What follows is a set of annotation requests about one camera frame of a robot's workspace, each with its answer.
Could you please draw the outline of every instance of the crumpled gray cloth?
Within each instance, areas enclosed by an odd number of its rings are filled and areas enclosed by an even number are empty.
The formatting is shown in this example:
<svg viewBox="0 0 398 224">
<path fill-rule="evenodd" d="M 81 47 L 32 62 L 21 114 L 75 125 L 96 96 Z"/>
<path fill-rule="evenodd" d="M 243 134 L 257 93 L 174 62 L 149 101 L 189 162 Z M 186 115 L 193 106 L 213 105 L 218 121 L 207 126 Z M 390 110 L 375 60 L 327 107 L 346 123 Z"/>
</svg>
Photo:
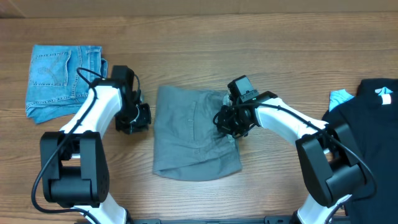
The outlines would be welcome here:
<svg viewBox="0 0 398 224">
<path fill-rule="evenodd" d="M 161 86 L 157 93 L 153 172 L 176 180 L 204 181 L 242 169 L 237 140 L 219 133 L 214 115 L 226 91 Z"/>
</svg>

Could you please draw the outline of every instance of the folded blue cloth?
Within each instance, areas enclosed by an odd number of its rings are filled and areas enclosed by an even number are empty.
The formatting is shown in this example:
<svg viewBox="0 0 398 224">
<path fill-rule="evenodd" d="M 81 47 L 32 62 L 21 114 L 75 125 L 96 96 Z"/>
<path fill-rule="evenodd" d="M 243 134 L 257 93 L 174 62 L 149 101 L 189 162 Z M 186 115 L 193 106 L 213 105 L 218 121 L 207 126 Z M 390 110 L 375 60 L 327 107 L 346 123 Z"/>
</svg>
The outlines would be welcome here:
<svg viewBox="0 0 398 224">
<path fill-rule="evenodd" d="M 383 94 L 390 94 L 392 91 L 387 87 L 383 87 L 381 89 L 377 89 L 374 91 L 379 96 Z M 332 111 L 336 106 L 354 98 L 353 95 L 347 93 L 345 89 L 332 91 L 330 93 L 330 103 L 329 103 L 329 111 Z"/>
<path fill-rule="evenodd" d="M 99 46 L 35 45 L 29 69 L 26 115 L 35 123 L 76 113 L 88 95 L 88 84 L 76 69 L 90 69 L 107 76 L 108 63 L 101 58 Z M 89 81 L 96 76 L 85 71 Z"/>
</svg>

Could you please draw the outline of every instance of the tabletop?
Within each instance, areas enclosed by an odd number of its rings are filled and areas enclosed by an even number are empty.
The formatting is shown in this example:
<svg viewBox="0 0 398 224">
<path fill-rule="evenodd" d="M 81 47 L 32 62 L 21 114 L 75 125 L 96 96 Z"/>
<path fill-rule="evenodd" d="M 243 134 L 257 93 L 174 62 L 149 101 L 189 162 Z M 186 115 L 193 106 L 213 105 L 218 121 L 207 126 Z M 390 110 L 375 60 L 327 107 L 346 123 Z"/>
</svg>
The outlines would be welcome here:
<svg viewBox="0 0 398 224">
<path fill-rule="evenodd" d="M 100 45 L 112 65 L 140 77 L 156 112 L 161 85 L 226 90 L 247 75 L 259 92 L 320 119 L 332 90 L 356 93 L 364 78 L 398 78 L 398 13 L 0 19 L 0 223 L 73 223 L 77 214 L 35 210 L 39 140 L 72 117 L 36 125 L 25 94 L 34 44 Z M 291 215 L 306 199 L 297 152 L 270 130 L 239 141 L 243 170 L 219 180 L 184 182 L 152 173 L 154 130 L 103 139 L 110 192 L 133 218 L 259 218 Z M 37 200 L 48 204 L 40 186 Z"/>
</svg>

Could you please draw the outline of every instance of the black fabric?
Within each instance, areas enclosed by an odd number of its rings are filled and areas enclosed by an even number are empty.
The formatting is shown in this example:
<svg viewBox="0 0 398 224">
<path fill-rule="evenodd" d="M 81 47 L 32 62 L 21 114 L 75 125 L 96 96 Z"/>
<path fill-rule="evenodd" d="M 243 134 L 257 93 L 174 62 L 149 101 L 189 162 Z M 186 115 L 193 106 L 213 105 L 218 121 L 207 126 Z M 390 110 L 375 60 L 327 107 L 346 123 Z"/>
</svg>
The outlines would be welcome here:
<svg viewBox="0 0 398 224">
<path fill-rule="evenodd" d="M 382 105 L 381 96 L 375 93 L 384 86 L 393 91 L 390 105 Z M 346 212 L 352 224 L 397 223 L 398 80 L 363 80 L 357 97 L 326 113 L 323 120 L 329 123 L 343 120 L 349 124 L 364 162 L 376 176 L 379 188 L 375 197 L 347 202 Z M 369 183 L 355 192 L 353 198 L 371 194 L 373 187 Z"/>
</svg>

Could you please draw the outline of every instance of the clothing tag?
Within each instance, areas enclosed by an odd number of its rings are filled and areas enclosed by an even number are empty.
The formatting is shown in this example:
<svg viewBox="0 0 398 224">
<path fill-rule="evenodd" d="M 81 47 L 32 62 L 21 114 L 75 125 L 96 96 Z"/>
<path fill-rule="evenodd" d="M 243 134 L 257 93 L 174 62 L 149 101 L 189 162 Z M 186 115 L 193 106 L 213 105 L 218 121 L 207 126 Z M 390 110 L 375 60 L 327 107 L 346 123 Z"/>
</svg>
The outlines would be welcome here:
<svg viewBox="0 0 398 224">
<path fill-rule="evenodd" d="M 383 99 L 382 105 L 391 104 L 391 95 L 390 94 L 383 94 L 383 95 L 381 95 L 381 98 Z"/>
</svg>

